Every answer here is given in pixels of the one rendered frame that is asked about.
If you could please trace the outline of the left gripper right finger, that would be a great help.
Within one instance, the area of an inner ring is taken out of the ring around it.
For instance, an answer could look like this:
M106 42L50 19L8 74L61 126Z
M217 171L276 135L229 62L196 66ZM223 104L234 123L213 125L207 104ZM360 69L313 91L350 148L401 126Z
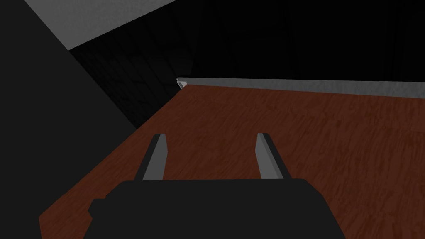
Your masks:
M292 178L268 133L256 136L255 155L262 179Z

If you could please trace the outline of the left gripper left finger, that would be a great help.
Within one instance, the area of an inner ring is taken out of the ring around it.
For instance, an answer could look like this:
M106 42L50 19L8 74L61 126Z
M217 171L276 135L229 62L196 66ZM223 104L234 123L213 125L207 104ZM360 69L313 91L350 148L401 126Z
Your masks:
M149 143L134 180L162 180L167 155L166 135L155 134Z

